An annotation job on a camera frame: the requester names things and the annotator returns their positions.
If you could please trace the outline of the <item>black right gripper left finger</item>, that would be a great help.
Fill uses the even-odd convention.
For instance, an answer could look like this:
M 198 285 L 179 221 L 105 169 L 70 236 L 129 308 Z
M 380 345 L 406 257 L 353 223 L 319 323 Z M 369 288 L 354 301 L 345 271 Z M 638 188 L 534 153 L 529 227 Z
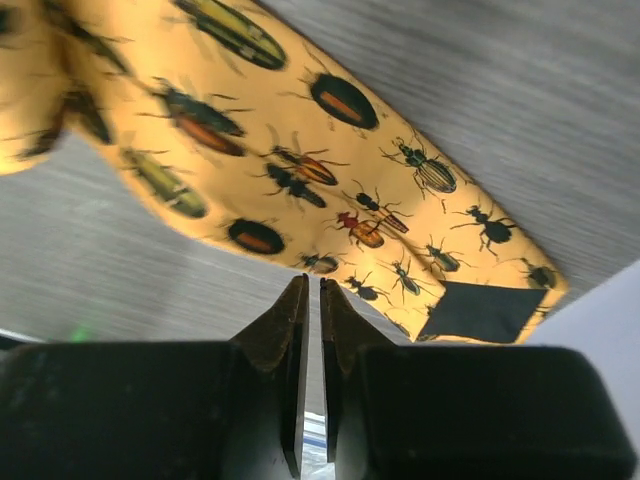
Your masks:
M 5 479 L 296 479 L 309 279 L 234 337 L 32 343 L 1 363 Z

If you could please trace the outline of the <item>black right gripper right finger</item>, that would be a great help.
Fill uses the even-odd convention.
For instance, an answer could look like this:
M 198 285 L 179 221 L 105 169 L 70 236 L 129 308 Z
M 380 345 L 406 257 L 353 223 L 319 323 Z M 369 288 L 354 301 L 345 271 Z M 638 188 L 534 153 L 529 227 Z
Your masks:
M 327 459 L 339 479 L 629 479 L 598 372 L 562 347 L 399 346 L 320 284 Z

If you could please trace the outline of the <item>yellow beetle print tie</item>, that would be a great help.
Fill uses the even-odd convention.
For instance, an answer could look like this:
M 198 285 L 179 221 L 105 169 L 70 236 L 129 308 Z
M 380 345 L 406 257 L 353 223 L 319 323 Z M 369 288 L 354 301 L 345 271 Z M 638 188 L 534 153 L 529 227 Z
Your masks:
M 414 341 L 524 341 L 563 274 L 462 168 L 255 1 L 5 1 L 1 171 L 82 135 L 173 230 L 339 282 Z

